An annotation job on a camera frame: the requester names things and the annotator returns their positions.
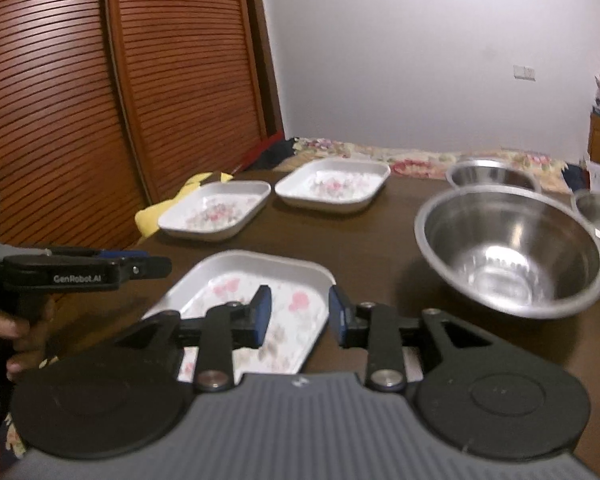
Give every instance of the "red object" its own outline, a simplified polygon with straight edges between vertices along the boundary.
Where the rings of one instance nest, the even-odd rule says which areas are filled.
[[[267,140],[263,140],[260,144],[251,148],[242,158],[240,164],[231,172],[231,174],[240,173],[244,168],[248,168],[251,164],[253,164],[258,157],[262,155],[262,153],[269,148],[272,144],[278,142],[279,140],[284,140],[285,134],[283,132],[278,132],[273,134]]]

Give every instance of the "yellow object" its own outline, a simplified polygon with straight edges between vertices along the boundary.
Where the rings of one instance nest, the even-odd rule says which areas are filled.
[[[172,205],[186,197],[189,193],[197,190],[200,187],[200,183],[209,178],[209,175],[211,175],[211,173],[199,173],[192,176],[172,199],[165,200],[164,202],[154,204],[146,209],[138,211],[136,213],[136,226],[138,226],[138,230],[142,233],[142,237],[148,238],[154,234],[158,230],[158,218],[160,218],[160,215],[167,211]],[[231,175],[222,173],[220,175],[220,182],[228,182],[232,178]]]

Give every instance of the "white wall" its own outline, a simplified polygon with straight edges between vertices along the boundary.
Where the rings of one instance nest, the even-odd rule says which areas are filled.
[[[584,153],[600,0],[264,0],[287,137]],[[513,65],[536,82],[513,79]]]

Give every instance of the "electrical outlet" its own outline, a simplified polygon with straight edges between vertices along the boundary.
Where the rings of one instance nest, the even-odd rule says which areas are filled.
[[[536,80],[536,69],[530,68],[528,66],[513,66],[513,77],[516,79],[525,79],[527,81],[535,81]]]

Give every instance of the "louvered door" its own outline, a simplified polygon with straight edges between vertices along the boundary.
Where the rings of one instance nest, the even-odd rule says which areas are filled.
[[[0,0],[4,241],[126,247],[145,201],[107,68],[100,0]]]
[[[244,0],[119,6],[129,113],[164,199],[196,172],[230,170],[264,135],[246,8]]]

